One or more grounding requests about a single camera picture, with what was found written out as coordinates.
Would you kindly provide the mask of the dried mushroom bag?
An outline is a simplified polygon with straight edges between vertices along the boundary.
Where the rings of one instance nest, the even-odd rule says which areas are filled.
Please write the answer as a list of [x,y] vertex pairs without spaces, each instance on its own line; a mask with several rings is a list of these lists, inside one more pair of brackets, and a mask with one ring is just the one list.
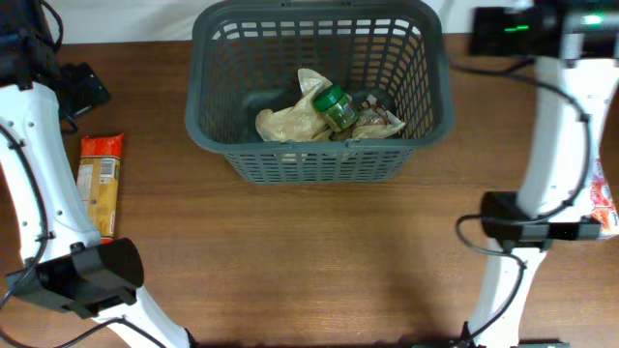
[[406,124],[389,111],[374,95],[368,95],[357,109],[357,122],[331,135],[332,141],[384,139],[401,131]]

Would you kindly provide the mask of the beige plastic bag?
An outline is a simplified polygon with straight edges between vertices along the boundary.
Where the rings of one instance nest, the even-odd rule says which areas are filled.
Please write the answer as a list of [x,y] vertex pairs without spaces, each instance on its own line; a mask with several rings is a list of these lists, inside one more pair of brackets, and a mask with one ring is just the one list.
[[255,127],[264,141],[328,141],[333,133],[312,104],[316,95],[332,82],[310,69],[299,69],[298,79],[302,97],[295,105],[277,112],[264,109],[257,114]]

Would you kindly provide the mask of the orange spaghetti packet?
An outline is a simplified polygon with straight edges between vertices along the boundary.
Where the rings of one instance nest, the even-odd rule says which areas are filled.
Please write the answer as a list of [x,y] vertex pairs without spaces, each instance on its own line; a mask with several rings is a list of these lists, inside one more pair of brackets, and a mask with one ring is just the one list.
[[81,139],[76,186],[104,244],[114,239],[124,134]]

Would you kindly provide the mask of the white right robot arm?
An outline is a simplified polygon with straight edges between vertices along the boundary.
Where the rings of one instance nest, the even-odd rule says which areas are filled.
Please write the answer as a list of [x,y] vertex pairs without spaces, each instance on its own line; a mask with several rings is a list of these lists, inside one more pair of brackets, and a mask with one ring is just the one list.
[[522,187],[490,191],[476,220],[487,246],[480,299],[461,347],[517,347],[536,272],[556,241],[591,241],[618,231],[599,147],[618,89],[614,1],[521,1],[478,7],[469,51],[533,65],[533,144]]

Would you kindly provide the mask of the green lidded jar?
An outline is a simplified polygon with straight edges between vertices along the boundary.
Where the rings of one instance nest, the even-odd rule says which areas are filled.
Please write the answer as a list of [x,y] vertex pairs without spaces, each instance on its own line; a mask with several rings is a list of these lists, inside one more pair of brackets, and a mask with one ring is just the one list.
[[344,131],[358,121],[351,100],[339,85],[331,85],[319,92],[312,104],[333,131]]

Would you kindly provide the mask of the tissue multipack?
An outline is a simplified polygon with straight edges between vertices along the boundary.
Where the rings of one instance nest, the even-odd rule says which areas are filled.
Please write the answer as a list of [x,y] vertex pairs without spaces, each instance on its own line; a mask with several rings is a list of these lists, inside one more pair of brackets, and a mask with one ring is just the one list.
[[618,211],[600,158],[595,158],[593,161],[590,197],[593,203],[592,217],[602,226],[601,239],[616,237],[618,235]]

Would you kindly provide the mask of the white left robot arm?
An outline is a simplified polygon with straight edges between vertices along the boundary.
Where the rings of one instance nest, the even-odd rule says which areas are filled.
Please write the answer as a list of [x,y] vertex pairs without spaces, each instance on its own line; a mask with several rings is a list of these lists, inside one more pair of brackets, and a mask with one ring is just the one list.
[[87,215],[61,125],[110,95],[88,65],[59,64],[59,21],[45,1],[1,5],[1,167],[24,264],[7,275],[7,297],[92,319],[132,347],[192,347],[148,293],[134,243],[104,240]]

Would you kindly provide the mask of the grey plastic basket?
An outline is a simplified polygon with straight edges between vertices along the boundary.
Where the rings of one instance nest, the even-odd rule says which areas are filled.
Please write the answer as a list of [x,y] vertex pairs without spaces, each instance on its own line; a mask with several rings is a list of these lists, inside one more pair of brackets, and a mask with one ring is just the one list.
[[[374,96],[404,127],[385,139],[266,141],[258,113],[293,105],[314,70],[354,104]],[[440,19],[424,2],[221,1],[192,28],[186,128],[259,185],[380,182],[455,122]]]

